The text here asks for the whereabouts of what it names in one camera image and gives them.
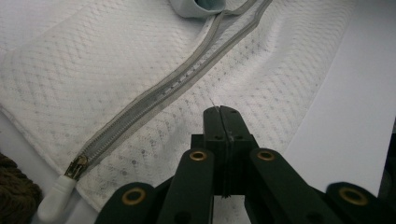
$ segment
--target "zipper slider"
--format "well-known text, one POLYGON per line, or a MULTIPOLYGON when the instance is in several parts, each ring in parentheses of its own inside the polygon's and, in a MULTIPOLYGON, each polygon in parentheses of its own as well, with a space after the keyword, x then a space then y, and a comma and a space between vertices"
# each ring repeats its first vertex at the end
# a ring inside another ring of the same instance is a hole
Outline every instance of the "zipper slider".
POLYGON ((64 173, 65 176, 78 180, 81 174, 87 169, 88 158, 85 155, 79 155, 69 165, 64 173))
POLYGON ((85 155, 79 155, 70 163, 66 173, 58 177, 52 189, 38 206, 37 214, 41 221, 51 223, 62 215, 70 194, 87 166, 88 158, 85 155))

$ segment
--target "brown woven object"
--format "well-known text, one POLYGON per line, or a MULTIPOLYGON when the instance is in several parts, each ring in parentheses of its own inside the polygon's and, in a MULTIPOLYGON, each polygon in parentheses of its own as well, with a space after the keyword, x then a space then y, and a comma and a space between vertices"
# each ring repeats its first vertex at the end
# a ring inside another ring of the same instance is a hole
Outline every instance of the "brown woven object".
POLYGON ((41 189, 17 164, 0 153, 0 223, 29 223, 41 201, 41 189))

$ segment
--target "brass screw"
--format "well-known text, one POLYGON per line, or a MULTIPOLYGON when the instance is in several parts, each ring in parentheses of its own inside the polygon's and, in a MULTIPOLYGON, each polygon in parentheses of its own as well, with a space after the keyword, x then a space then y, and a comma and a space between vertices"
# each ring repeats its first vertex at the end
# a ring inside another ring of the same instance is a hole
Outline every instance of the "brass screw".
POLYGON ((193 151, 190 153, 190 159, 193 161, 204 161, 206 160, 207 155, 203 151, 193 151))
POLYGON ((143 202, 145 198, 146 198, 146 192, 143 189, 133 188, 133 189, 129 189, 122 195, 122 202, 125 205, 136 205, 143 202), (138 195, 136 199, 135 198, 131 199, 130 195, 133 193, 136 193, 136 195, 138 195))
POLYGON ((349 203, 358 206, 364 206, 368 203, 367 197, 356 189, 342 187, 338 190, 338 193, 340 194, 342 199, 349 203))
POLYGON ((257 153, 257 157, 263 161, 273 161, 275 159, 275 155, 270 151, 260 151, 257 153))

